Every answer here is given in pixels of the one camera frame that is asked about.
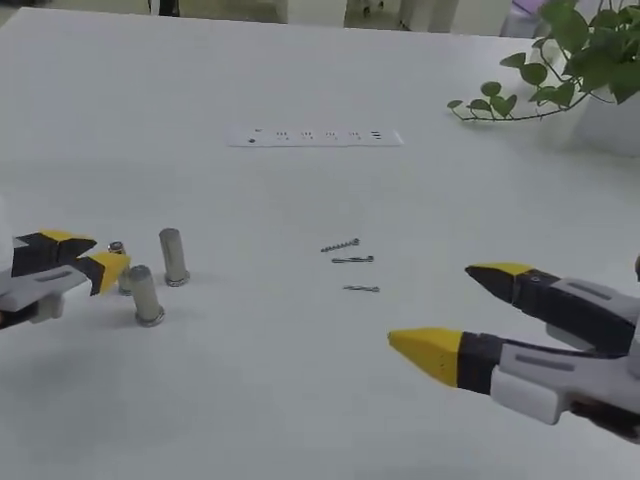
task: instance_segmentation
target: screw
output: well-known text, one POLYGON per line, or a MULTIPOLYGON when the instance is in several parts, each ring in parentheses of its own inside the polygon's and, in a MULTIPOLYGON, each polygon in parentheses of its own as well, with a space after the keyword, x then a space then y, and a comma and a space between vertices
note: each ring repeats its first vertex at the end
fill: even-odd
MULTIPOLYGON (((127 254, 127 252, 124 250, 124 245, 122 244, 122 242, 111 242, 109 244, 108 250, 111 253, 117 253, 118 255, 127 254)), ((118 276, 118 293, 126 297, 131 295, 131 285, 129 282, 129 265, 127 265, 122 273, 118 276)))
POLYGON ((180 231, 165 228, 160 232, 160 246, 164 256, 164 280, 170 287, 180 287, 189 281, 189 271, 184 262, 184 250, 180 231))
POLYGON ((380 287, 363 287, 361 285, 345 285, 343 290, 360 290, 363 292, 380 293, 380 287))
POLYGON ((333 263, 371 263, 373 262, 373 255, 368 257, 351 257, 351 258, 332 258, 333 263))
POLYGON ((136 320, 143 327, 155 327, 164 319, 164 309, 158 302, 156 286, 151 270, 146 265, 137 265, 129 271, 133 301, 136 304, 136 320))
POLYGON ((330 247, 324 247, 320 251, 322 253, 326 253, 326 252, 332 252, 334 250, 340 250, 341 248, 355 247, 357 245, 360 245, 360 240, 357 239, 357 238, 354 238, 353 240, 351 240, 349 242, 338 243, 336 245, 331 245, 330 247))

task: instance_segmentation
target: robotic arm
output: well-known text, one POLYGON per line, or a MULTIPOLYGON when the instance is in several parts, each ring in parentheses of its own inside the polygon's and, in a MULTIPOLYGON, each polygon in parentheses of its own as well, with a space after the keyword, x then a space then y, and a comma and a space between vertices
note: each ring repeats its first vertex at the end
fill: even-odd
POLYGON ((129 257, 109 252, 79 256, 95 245, 89 237, 60 230, 13 237, 0 197, 0 329, 59 318, 64 294, 87 280, 91 295, 107 291, 129 257))
POLYGON ((443 328, 392 331, 391 346, 445 385, 548 425, 570 412, 640 443, 640 298, 527 265, 466 272, 579 351, 443 328))

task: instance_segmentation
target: white table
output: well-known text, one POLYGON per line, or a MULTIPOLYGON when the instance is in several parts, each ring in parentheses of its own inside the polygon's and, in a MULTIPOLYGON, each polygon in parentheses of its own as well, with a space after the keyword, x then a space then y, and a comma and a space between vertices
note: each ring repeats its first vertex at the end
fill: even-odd
POLYGON ((443 108, 527 44, 18 12, 0 29, 0 191, 16 230, 119 239, 161 274, 157 233, 175 226, 193 278, 158 287, 154 329, 114 294, 2 332, 3 478, 633 475, 637 448, 446 389, 387 346, 388 330, 422 325, 550 344, 470 263, 635 289, 637 163, 554 153, 531 125, 468 128, 443 108), (225 147, 239 124, 389 127, 406 145, 225 147), (319 252, 356 236, 374 264, 319 252))

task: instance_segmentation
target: metal cylinder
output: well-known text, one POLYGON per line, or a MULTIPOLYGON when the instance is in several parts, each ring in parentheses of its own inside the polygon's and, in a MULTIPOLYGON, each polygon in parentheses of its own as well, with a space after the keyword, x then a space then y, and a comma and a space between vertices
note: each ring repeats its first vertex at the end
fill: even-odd
POLYGON ((129 280, 136 304, 136 320, 143 327, 158 325, 164 318, 164 309, 158 302, 151 270, 146 265, 137 265, 129 271, 129 280))
POLYGON ((160 246, 164 257, 164 280, 170 287, 180 287, 189 281, 189 271, 184 261, 180 231, 165 228, 160 232, 160 246))
MULTIPOLYGON (((111 253, 117 253, 119 255, 127 254, 127 252, 124 250, 124 245, 122 244, 122 242, 111 242, 109 244, 109 251, 111 253)), ((127 265, 122 273, 118 276, 118 293, 125 296, 131 295, 131 285, 129 282, 129 265, 127 265)))

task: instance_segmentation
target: power strip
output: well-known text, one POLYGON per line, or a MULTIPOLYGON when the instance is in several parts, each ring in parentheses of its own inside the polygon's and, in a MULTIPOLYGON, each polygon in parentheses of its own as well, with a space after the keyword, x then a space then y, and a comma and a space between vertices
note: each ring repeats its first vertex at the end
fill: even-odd
POLYGON ((398 147, 395 130, 292 130, 252 128, 229 134, 230 147, 398 147))

